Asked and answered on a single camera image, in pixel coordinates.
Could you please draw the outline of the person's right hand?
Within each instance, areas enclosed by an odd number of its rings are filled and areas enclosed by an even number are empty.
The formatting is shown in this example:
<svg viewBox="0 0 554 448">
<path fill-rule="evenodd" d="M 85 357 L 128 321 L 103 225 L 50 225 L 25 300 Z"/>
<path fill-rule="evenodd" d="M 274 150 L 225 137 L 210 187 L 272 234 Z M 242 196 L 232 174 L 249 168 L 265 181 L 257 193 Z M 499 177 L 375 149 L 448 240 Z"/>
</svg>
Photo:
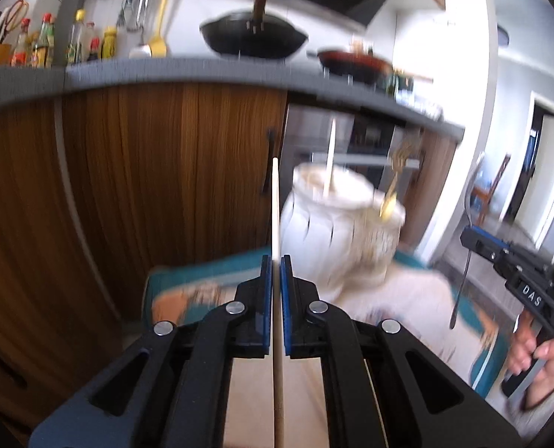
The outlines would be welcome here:
<svg viewBox="0 0 554 448">
<path fill-rule="evenodd" d="M 527 370 L 534 360 L 545 361 L 525 391 L 524 408 L 540 405 L 554 391 L 554 339 L 538 345 L 533 323 L 533 315 L 528 311 L 522 311 L 507 358 L 507 367 L 515 375 Z"/>
</svg>

